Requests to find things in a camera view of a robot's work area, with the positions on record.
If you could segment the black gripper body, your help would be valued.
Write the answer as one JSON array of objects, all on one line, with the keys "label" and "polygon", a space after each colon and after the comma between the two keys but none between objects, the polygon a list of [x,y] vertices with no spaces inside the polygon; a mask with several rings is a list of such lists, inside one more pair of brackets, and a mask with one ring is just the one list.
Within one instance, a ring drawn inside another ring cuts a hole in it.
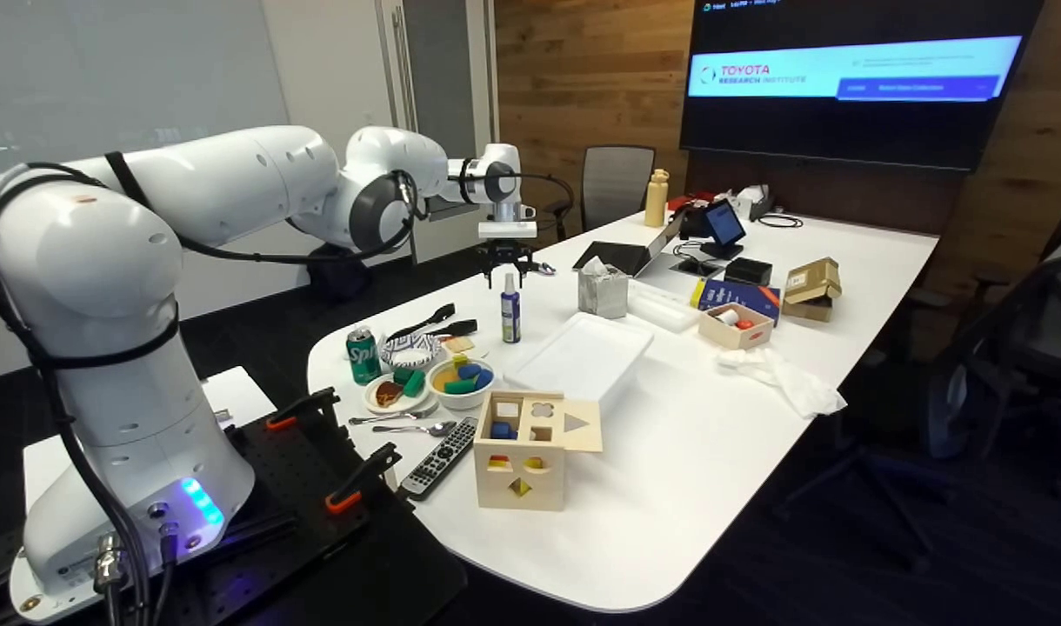
[{"label": "black gripper body", "polygon": [[540,270],[540,262],[525,239],[485,239],[480,256],[485,283],[493,283],[504,269],[515,270],[515,283],[525,283],[533,270]]}]

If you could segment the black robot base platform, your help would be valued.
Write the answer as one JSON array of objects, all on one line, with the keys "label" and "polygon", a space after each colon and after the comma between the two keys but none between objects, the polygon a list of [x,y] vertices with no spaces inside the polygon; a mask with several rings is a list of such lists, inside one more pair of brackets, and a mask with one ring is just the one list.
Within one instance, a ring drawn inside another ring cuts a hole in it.
[{"label": "black robot base platform", "polygon": [[400,454],[359,454],[315,390],[230,442],[256,484],[221,544],[180,564],[161,626],[423,626],[466,566],[383,479]]}]

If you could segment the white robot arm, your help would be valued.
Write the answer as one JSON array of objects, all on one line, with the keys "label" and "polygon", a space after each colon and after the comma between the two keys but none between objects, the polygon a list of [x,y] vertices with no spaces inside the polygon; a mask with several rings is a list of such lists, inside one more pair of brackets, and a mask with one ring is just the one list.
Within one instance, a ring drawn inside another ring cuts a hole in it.
[{"label": "white robot arm", "polygon": [[21,620],[90,607],[151,620],[151,581],[218,546],[256,487],[180,341],[180,262],[275,224],[376,256],[412,238],[429,198],[485,207],[486,243],[537,234],[510,144],[452,157],[393,125],[342,146],[305,125],[253,125],[0,169],[0,319],[69,456],[25,514],[8,574]]}]

